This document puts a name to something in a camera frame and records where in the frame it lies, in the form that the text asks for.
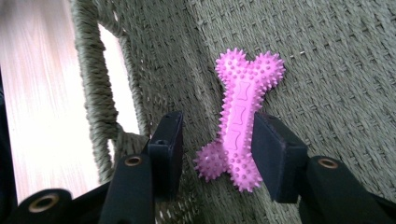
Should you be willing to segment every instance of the woven basket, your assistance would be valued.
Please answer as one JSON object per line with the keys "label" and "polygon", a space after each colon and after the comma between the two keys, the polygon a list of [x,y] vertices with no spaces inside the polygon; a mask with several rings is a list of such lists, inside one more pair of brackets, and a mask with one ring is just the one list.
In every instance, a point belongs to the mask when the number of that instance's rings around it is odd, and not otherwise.
{"label": "woven basket", "polygon": [[[73,0],[91,140],[101,182],[116,158],[138,152],[162,115],[184,113],[184,162],[176,202],[158,223],[299,223],[297,205],[272,203],[262,186],[240,193],[227,175],[206,184],[195,151],[219,125],[219,54],[271,50],[287,72],[263,109],[282,119],[309,154],[343,161],[369,191],[396,202],[396,1]],[[98,24],[119,41],[140,134],[116,122]]]}

